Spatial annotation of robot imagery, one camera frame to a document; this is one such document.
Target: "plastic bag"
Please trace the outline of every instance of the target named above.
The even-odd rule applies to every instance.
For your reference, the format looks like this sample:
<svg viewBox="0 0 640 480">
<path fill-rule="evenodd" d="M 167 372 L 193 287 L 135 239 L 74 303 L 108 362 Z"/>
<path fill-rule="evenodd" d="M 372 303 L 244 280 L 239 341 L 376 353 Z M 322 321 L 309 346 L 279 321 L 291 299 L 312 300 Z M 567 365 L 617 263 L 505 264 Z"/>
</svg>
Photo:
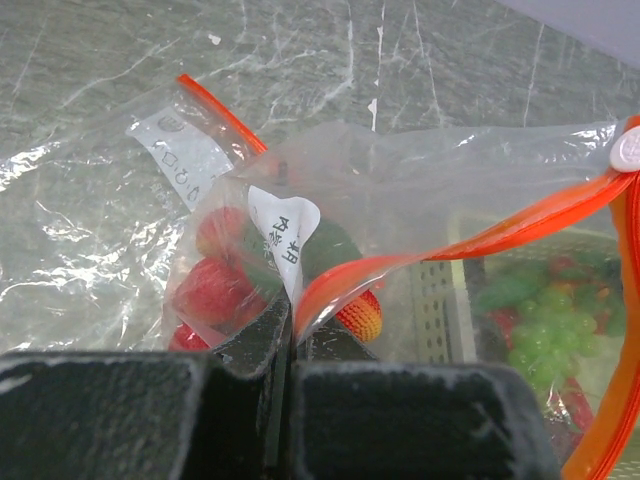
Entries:
<svg viewBox="0 0 640 480">
<path fill-rule="evenodd" d="M 165 347 L 188 207 L 260 149 L 243 129 L 184 75 L 3 160 L 0 352 Z"/>
<path fill-rule="evenodd" d="M 381 359 L 510 365 L 567 477 L 604 478 L 640 405 L 637 176 L 608 167 L 623 130 L 319 126 L 215 182 L 167 315 L 216 345 L 285 288 L 299 340 L 337 314 Z"/>
</svg>

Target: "white tag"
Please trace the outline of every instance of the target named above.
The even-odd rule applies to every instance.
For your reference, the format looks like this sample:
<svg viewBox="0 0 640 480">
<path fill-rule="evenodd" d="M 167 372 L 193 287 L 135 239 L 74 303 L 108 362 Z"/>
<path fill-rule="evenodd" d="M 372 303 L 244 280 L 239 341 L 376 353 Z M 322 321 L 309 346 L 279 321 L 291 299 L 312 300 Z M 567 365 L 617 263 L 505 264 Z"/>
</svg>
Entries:
<svg viewBox="0 0 640 480">
<path fill-rule="evenodd" d="M 280 199 L 249 187 L 251 220 L 267 240 L 284 288 L 294 306 L 302 293 L 302 246 L 320 223 L 320 209 L 301 197 Z"/>
<path fill-rule="evenodd" d="M 136 123 L 126 134 L 148 150 L 191 211 L 213 180 L 233 168 L 220 145 L 172 107 Z"/>
</svg>

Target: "transparent plastic bag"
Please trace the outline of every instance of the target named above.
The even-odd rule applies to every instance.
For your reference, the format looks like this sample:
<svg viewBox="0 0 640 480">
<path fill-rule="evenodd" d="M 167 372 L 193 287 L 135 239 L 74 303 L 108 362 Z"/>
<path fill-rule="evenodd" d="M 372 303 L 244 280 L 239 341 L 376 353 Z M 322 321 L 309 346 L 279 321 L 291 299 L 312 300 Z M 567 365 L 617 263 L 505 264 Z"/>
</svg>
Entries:
<svg viewBox="0 0 640 480">
<path fill-rule="evenodd" d="M 2 160 L 0 352 L 164 348 L 187 207 L 257 151 L 239 128 L 184 75 Z"/>
<path fill-rule="evenodd" d="M 569 478 L 603 478 L 640 401 L 636 247 L 620 233 L 635 220 L 618 205 L 631 177 L 609 169 L 624 128 L 321 125 L 216 180 L 167 318 L 217 345 L 285 288 L 299 341 L 335 315 L 380 359 L 511 365 Z M 235 297 L 204 301 L 223 280 Z"/>
</svg>

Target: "white button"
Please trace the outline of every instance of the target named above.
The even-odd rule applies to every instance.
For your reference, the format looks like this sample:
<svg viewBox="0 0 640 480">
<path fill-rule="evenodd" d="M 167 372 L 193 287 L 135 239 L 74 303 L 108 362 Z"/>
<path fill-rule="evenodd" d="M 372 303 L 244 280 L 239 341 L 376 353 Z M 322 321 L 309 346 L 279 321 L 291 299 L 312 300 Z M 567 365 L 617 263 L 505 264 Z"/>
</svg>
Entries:
<svg viewBox="0 0 640 480">
<path fill-rule="evenodd" d="M 640 170 L 640 127 L 623 133 L 609 154 L 611 166 L 619 172 Z"/>
</svg>

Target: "gray countertop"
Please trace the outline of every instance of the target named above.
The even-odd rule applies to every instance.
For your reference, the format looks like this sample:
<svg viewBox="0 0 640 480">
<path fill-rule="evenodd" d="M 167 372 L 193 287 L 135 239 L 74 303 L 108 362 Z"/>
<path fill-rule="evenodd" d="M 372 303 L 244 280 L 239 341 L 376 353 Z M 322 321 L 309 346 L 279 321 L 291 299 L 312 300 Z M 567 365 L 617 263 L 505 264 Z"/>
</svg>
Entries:
<svg viewBox="0 0 640 480">
<path fill-rule="evenodd" d="M 337 118 L 387 133 L 640 111 L 637 70 L 491 0 L 0 0 L 0 13 L 3 156 L 183 72 L 268 144 Z"/>
</svg>

